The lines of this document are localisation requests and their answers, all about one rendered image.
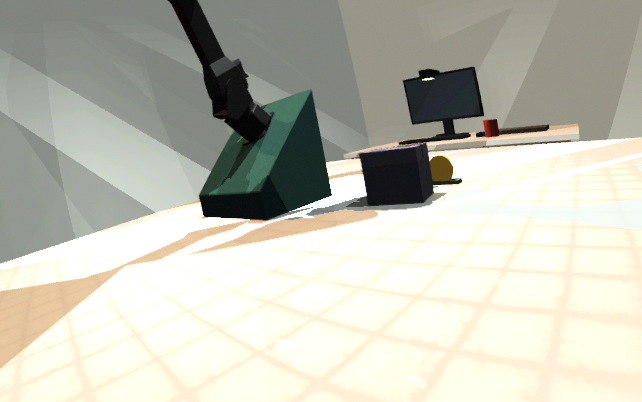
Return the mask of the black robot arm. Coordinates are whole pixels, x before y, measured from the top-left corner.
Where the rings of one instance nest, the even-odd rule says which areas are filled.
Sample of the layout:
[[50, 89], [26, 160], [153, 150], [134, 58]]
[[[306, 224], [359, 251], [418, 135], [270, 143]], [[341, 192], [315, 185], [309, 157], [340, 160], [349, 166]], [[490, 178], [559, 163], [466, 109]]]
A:
[[242, 145], [263, 137], [274, 112], [266, 113], [254, 104], [240, 59], [231, 61], [224, 55], [198, 0], [167, 1], [201, 62], [213, 117], [225, 119], [244, 138]]

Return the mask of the gold coin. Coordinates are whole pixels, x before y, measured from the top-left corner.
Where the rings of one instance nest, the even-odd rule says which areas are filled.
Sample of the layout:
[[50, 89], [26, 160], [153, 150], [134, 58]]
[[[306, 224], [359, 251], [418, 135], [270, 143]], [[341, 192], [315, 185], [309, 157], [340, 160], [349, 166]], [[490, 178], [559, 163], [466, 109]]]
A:
[[433, 180], [451, 180], [453, 177], [453, 165], [451, 161], [442, 155], [436, 155], [430, 160], [431, 175]]

